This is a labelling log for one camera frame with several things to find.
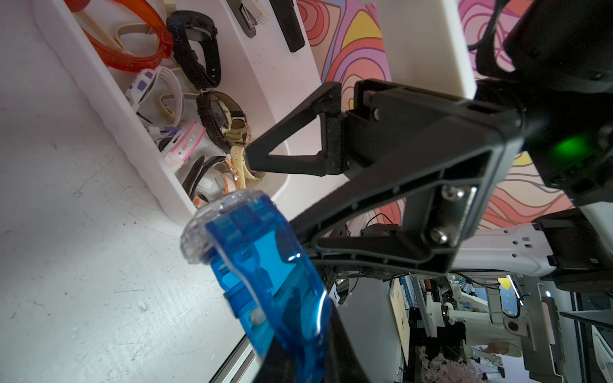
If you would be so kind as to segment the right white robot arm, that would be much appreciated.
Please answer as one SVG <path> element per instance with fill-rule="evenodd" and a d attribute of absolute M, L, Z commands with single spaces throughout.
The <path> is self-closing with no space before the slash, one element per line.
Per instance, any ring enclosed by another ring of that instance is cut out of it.
<path fill-rule="evenodd" d="M 612 289 L 612 95 L 479 81 L 475 99 L 359 81 L 355 105 L 321 85 L 246 150 L 251 169 L 347 182 L 291 222 L 321 276 L 450 272 Z M 527 152 L 573 209 L 481 230 L 496 186 Z"/>

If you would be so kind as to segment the beige strap blue watch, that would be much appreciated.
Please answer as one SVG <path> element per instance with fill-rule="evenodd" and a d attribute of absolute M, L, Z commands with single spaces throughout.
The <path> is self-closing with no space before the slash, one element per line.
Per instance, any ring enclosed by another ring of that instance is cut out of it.
<path fill-rule="evenodd" d="M 244 145 L 233 145 L 231 147 L 231 165 L 236 170 L 239 190 L 245 190 L 247 182 L 260 182 L 265 177 L 264 172 L 252 172 L 247 166 Z"/>

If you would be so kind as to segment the black band watch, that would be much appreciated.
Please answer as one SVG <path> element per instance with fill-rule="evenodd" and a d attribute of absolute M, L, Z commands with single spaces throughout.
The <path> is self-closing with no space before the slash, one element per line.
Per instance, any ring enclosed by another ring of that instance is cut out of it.
<path fill-rule="evenodd" d="M 217 28 L 206 14 L 175 11 L 166 19 L 173 36 L 175 62 L 198 90 L 214 89 L 221 83 Z"/>

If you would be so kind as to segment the white pink kids watch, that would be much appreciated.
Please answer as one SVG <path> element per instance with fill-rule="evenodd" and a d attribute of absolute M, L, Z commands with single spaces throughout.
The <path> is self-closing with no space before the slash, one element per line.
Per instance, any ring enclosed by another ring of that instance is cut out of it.
<path fill-rule="evenodd" d="M 187 163 L 206 134 L 206 128 L 197 119 L 184 128 L 148 126 L 145 129 L 174 173 Z"/>

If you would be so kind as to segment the dark brown leather watch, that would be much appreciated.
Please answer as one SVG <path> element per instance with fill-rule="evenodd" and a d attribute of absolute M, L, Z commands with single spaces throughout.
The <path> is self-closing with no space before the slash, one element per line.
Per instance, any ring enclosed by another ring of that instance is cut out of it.
<path fill-rule="evenodd" d="M 196 98 L 202 126 L 214 145 L 230 153 L 235 145 L 247 146 L 252 138 L 247 116 L 228 94 L 209 91 Z"/>

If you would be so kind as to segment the white orange kids watch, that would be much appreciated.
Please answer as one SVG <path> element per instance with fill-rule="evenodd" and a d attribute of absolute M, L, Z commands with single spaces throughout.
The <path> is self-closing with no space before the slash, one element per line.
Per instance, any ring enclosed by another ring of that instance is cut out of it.
<path fill-rule="evenodd" d="M 234 172 L 226 164 L 215 164 L 195 183 L 192 201 L 196 208 L 238 190 Z"/>

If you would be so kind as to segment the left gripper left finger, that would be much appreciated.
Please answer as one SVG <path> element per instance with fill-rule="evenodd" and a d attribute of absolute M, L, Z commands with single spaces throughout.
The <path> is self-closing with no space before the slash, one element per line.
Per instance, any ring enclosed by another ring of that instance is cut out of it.
<path fill-rule="evenodd" d="M 294 361 L 280 344 L 271 344 L 253 383 L 296 383 Z"/>

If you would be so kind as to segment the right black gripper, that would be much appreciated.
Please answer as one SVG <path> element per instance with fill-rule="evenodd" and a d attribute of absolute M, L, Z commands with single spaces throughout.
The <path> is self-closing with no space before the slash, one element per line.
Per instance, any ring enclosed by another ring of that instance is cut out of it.
<path fill-rule="evenodd" d="M 345 171 L 338 82 L 246 148 L 261 172 Z M 345 120 L 348 182 L 291 222 L 315 265 L 445 274 L 524 143 L 513 109 L 360 81 Z"/>

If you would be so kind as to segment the white purple kids watch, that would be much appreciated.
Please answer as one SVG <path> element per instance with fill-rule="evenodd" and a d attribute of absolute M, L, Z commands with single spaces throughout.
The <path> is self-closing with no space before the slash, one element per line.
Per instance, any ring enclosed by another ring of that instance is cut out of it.
<path fill-rule="evenodd" d="M 135 113 L 147 100 L 153 100 L 154 96 L 162 109 L 165 107 L 163 90 L 174 101 L 174 108 L 166 109 L 166 118 L 172 122 L 172 127 L 178 128 L 185 114 L 186 101 L 182 85 L 170 68 L 160 65 L 155 69 L 140 71 L 125 91 L 125 98 Z"/>

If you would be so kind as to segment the brown strap watch front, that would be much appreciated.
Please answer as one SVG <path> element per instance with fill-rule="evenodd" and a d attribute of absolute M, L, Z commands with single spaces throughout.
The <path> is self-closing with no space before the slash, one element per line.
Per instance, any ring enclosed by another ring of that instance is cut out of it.
<path fill-rule="evenodd" d="M 182 186 L 188 197 L 203 196 L 207 201 L 238 190 L 238 175 L 226 156 L 201 156 L 196 160 Z"/>

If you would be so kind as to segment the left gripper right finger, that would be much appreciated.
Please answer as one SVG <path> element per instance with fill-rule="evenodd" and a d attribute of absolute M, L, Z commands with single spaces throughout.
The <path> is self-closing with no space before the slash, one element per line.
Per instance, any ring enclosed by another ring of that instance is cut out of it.
<path fill-rule="evenodd" d="M 330 320 L 327 325 L 326 351 L 322 382 L 359 383 L 370 382 L 359 363 L 351 341 L 343 326 L 334 301 L 329 298 Z"/>

